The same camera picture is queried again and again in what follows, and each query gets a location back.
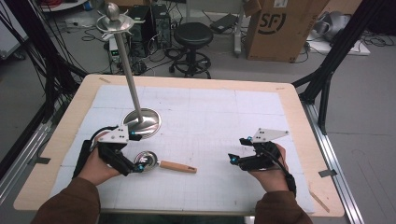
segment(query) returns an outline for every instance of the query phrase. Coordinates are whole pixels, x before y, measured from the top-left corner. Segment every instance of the table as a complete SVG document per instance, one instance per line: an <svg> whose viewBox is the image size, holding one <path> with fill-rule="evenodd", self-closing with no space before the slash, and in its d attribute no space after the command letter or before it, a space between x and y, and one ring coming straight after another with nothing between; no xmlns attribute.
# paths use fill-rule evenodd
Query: table
<svg viewBox="0 0 396 224"><path fill-rule="evenodd" d="M341 217L345 211L332 179L320 177L318 172L327 166L321 156L318 143L301 106L297 92L288 83L267 83L230 80L186 79L170 77L135 77L136 86L191 88L208 90L240 90L277 92L298 151L315 213L313 217ZM64 155L70 148L79 125L90 109L97 90L102 85L127 85L125 77L89 75L85 77L64 117L49 140L42 157L51 158L49 164L37 164L28 177L14 207L17 210L37 210L50 196Z"/></svg>

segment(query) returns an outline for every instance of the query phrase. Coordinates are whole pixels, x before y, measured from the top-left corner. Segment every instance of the brown sleeve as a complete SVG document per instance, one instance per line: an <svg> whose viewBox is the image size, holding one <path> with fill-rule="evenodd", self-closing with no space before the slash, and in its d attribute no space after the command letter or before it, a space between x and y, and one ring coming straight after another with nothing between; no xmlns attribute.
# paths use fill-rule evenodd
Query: brown sleeve
<svg viewBox="0 0 396 224"><path fill-rule="evenodd" d="M67 188L41 205L32 223L95 223L99 212L96 186L76 177Z"/></svg>
<svg viewBox="0 0 396 224"><path fill-rule="evenodd" d="M255 224L312 223L311 218L297 204L291 191L275 191L264 194L256 204Z"/></svg>

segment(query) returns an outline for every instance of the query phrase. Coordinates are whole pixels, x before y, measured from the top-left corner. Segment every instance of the printed logo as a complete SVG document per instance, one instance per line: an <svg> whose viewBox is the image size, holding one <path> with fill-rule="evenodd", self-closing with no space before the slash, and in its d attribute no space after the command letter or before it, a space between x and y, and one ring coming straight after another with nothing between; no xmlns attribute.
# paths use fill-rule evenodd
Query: printed logo
<svg viewBox="0 0 396 224"><path fill-rule="evenodd" d="M260 24L261 29L259 29L259 34L262 35L273 35L274 33L278 32L283 24L285 23L286 14L269 14L265 13L262 15L262 22Z"/></svg>

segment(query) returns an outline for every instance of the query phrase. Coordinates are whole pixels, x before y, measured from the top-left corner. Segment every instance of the wooden handle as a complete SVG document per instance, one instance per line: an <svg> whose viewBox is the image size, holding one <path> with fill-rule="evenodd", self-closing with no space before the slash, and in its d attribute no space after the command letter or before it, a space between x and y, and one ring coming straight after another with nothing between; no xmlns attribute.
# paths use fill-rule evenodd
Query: wooden handle
<svg viewBox="0 0 396 224"><path fill-rule="evenodd" d="M192 174L197 173L197 168L171 161L161 161L160 167L168 170L180 171L185 173L192 173Z"/></svg>

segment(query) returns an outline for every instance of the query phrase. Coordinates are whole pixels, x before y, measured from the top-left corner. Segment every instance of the tape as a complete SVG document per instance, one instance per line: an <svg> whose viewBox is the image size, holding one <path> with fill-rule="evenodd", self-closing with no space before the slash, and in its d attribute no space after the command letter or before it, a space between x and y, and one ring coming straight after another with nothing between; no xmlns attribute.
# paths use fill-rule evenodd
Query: tape
<svg viewBox="0 0 396 224"><path fill-rule="evenodd" d="M32 165L32 164L48 164L50 162L50 158L44 158L44 157L38 157L37 159L31 159L28 164Z"/></svg>
<svg viewBox="0 0 396 224"><path fill-rule="evenodd" d="M324 171L320 171L319 175L323 178L326 176L334 176L337 175L337 172L335 172L334 170L324 170Z"/></svg>
<svg viewBox="0 0 396 224"><path fill-rule="evenodd" d="M90 2L90 1L86 1L86 2L83 4L83 7L84 7L84 9L85 9L86 11L91 11L91 10L92 10L92 5L91 5L91 2Z"/></svg>

